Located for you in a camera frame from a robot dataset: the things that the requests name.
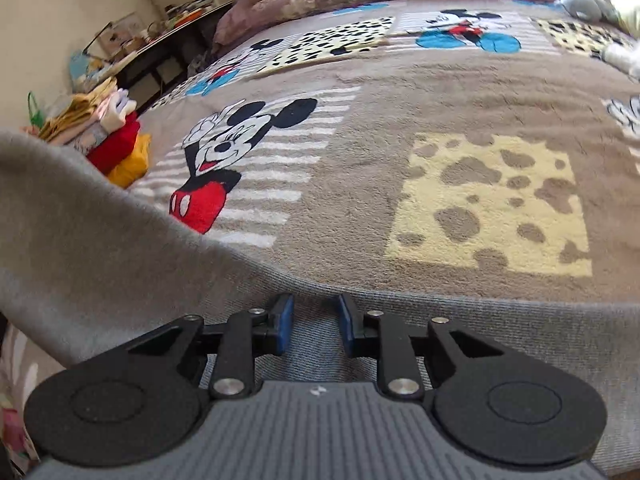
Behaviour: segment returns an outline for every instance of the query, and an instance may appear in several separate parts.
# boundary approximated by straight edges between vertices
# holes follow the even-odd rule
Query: folded towel
[[[86,156],[102,174],[108,174],[133,151],[140,130],[140,122],[137,119],[135,112],[128,115],[122,128],[113,132]]]
[[[136,139],[136,145],[131,154],[107,175],[112,184],[127,189],[137,179],[145,176],[149,169],[149,143],[151,135],[141,134]]]
[[[88,94],[73,95],[66,110],[57,117],[47,120],[38,136],[49,142],[62,131],[89,120],[97,106],[113,93],[116,86],[116,78],[111,77]]]
[[[126,117],[136,109],[136,106],[138,104],[129,99],[129,91],[118,90],[109,99],[100,124],[108,133],[115,132],[125,125]]]
[[[103,99],[103,101],[94,110],[94,113],[91,114],[91,117],[89,117],[86,121],[78,124],[77,126],[72,126],[71,128],[67,128],[66,130],[61,131],[59,134],[53,137],[53,139],[51,139],[49,143],[53,144],[54,146],[62,146],[63,144],[72,142],[76,137],[81,136],[83,132],[91,128],[104,116],[111,95],[113,95],[113,92],[109,96],[107,96],[106,99]]]

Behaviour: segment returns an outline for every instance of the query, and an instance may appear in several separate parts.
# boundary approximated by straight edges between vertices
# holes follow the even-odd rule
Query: black mount
[[[243,398],[255,384],[254,358],[289,344],[293,296],[204,325],[188,315],[44,381],[24,420],[39,450],[62,462],[121,466],[175,447],[210,400]],[[217,354],[209,390],[197,388]]]
[[[337,298],[347,355],[378,360],[388,396],[422,400],[440,429],[467,452],[516,467],[548,467],[593,455],[607,421],[599,394],[558,368],[443,317],[406,325]],[[415,357],[435,390],[425,395]]]

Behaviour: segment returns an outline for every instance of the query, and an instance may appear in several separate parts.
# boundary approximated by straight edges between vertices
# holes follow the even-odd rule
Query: gray fabric
[[[0,310],[71,365],[186,312],[222,321],[277,292],[296,297],[292,348],[259,360],[267,378],[372,376],[347,361],[322,300],[331,286],[298,280],[190,231],[109,184],[81,156],[0,133]],[[608,474],[640,466],[640,310],[447,298],[350,289],[361,306],[411,323],[447,316],[589,381],[609,410],[595,462]]]

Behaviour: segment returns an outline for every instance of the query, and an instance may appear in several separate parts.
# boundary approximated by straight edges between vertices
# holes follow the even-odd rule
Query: stuffed animal
[[[560,0],[560,3],[571,16],[585,22],[618,24],[618,12],[605,0]]]

